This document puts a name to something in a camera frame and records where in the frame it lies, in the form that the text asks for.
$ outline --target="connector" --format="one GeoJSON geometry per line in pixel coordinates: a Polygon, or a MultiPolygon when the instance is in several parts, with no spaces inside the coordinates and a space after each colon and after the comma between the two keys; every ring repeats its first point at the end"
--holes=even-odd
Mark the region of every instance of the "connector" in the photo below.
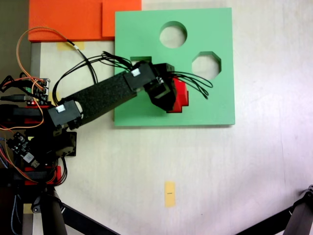
{"type": "Polygon", "coordinates": [[[24,102],[24,101],[30,101],[31,96],[24,95],[24,94],[13,94],[13,95],[8,95],[8,96],[1,96],[0,100],[11,101],[11,102],[24,102]]]}

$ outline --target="circuit board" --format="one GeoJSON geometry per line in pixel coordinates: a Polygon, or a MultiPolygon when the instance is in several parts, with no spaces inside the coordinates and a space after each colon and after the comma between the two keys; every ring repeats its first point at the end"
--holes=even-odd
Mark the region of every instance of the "circuit board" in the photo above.
{"type": "Polygon", "coordinates": [[[39,166],[39,162],[37,162],[35,157],[30,153],[29,141],[21,133],[15,133],[13,139],[7,140],[7,144],[16,156],[22,157],[34,168],[39,166]]]}
{"type": "MultiPolygon", "coordinates": [[[[28,106],[37,106],[35,101],[38,102],[39,105],[47,105],[48,104],[48,97],[49,97],[49,84],[50,79],[48,78],[42,78],[44,81],[37,82],[38,85],[44,88],[44,90],[39,89],[38,87],[34,87],[34,95],[37,97],[40,97],[41,99],[37,98],[31,98],[30,101],[27,102],[28,106]]],[[[31,92],[31,88],[25,88],[28,92],[31,92]]]]}

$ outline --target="yellow sticky note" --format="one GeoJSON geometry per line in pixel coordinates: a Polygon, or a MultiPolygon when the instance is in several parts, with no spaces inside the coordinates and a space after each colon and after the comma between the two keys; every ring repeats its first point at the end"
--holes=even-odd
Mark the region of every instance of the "yellow sticky note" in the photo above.
{"type": "MultiPolygon", "coordinates": [[[[80,50],[85,49],[85,43],[84,42],[74,42],[75,45],[78,46],[80,50]]],[[[57,49],[58,50],[76,50],[70,43],[68,42],[60,42],[57,43],[57,49]]]]}
{"type": "Polygon", "coordinates": [[[175,182],[165,182],[165,207],[175,206],[175,182]]]}

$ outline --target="orange wire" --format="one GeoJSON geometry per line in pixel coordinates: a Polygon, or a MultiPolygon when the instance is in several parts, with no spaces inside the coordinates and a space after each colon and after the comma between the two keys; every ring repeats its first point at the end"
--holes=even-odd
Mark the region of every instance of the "orange wire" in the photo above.
{"type": "MultiPolygon", "coordinates": [[[[32,86],[32,88],[31,88],[31,92],[32,92],[32,93],[34,93],[34,86],[35,86],[35,84],[37,84],[37,82],[38,82],[38,81],[35,81],[35,82],[33,83],[33,86],[32,86]]],[[[38,102],[37,102],[35,99],[34,99],[34,101],[36,102],[36,104],[37,104],[37,106],[38,106],[38,108],[39,108],[39,110],[40,110],[40,112],[41,112],[41,115],[43,116],[42,121],[41,121],[38,125],[36,125],[36,126],[15,126],[15,127],[11,127],[11,128],[5,128],[5,129],[0,128],[0,130],[7,131],[7,130],[12,130],[12,129],[25,129],[25,128],[29,129],[29,128],[38,127],[38,126],[40,126],[41,124],[43,124],[43,122],[44,122],[44,113],[43,113],[43,110],[41,109],[40,105],[38,104],[38,102]]]]}
{"type": "Polygon", "coordinates": [[[50,28],[50,27],[39,26],[39,27],[30,28],[30,29],[28,29],[27,31],[25,31],[25,32],[21,35],[20,39],[18,40],[18,44],[17,44],[17,46],[16,46],[16,58],[17,58],[17,60],[18,60],[18,63],[19,63],[19,66],[20,66],[21,70],[22,70],[28,77],[31,77],[31,75],[30,75],[30,73],[28,73],[28,72],[26,71],[26,69],[23,67],[23,65],[22,65],[22,63],[21,63],[19,50],[20,50],[21,41],[22,41],[22,39],[24,38],[24,36],[25,36],[28,32],[30,32],[30,31],[32,31],[32,30],[35,30],[35,29],[48,29],[48,30],[51,30],[51,31],[53,31],[53,32],[55,32],[55,33],[57,33],[57,34],[59,34],[59,35],[60,35],[62,38],[64,38],[65,40],[67,40],[67,37],[65,37],[62,33],[60,33],[59,31],[57,31],[57,30],[55,30],[55,29],[53,29],[53,28],[50,28]]]}
{"type": "Polygon", "coordinates": [[[6,156],[5,156],[5,154],[2,152],[1,149],[0,149],[0,153],[1,153],[1,155],[4,157],[4,159],[6,159],[6,161],[7,161],[8,163],[10,163],[23,177],[25,177],[26,179],[28,179],[28,180],[30,180],[30,181],[33,181],[33,180],[30,179],[24,172],[22,172],[18,167],[16,167],[16,166],[12,163],[11,159],[7,159],[6,156]]]}
{"type": "MultiPolygon", "coordinates": [[[[6,128],[5,126],[3,126],[3,125],[0,125],[1,127],[3,127],[3,128],[6,128]]],[[[10,132],[12,132],[12,134],[14,134],[14,132],[12,131],[12,130],[8,130],[8,131],[10,131],[10,132]]]]}
{"type": "MultiPolygon", "coordinates": [[[[34,79],[36,79],[36,80],[39,80],[39,81],[43,81],[43,79],[41,79],[41,78],[38,78],[38,77],[20,77],[20,78],[17,78],[17,79],[14,79],[14,81],[21,81],[21,80],[27,80],[27,79],[32,79],[32,78],[34,78],[34,79]]],[[[9,81],[9,82],[7,82],[7,83],[5,83],[3,86],[7,86],[8,84],[10,84],[11,82],[13,82],[13,81],[9,81]]]]}

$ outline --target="octagonal hole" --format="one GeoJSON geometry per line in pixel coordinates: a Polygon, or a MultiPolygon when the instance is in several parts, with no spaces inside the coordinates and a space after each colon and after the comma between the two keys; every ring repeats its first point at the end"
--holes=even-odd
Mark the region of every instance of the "octagonal hole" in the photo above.
{"type": "Polygon", "coordinates": [[[222,71],[222,61],[212,51],[200,52],[192,62],[192,72],[207,80],[214,79],[222,71]]]}

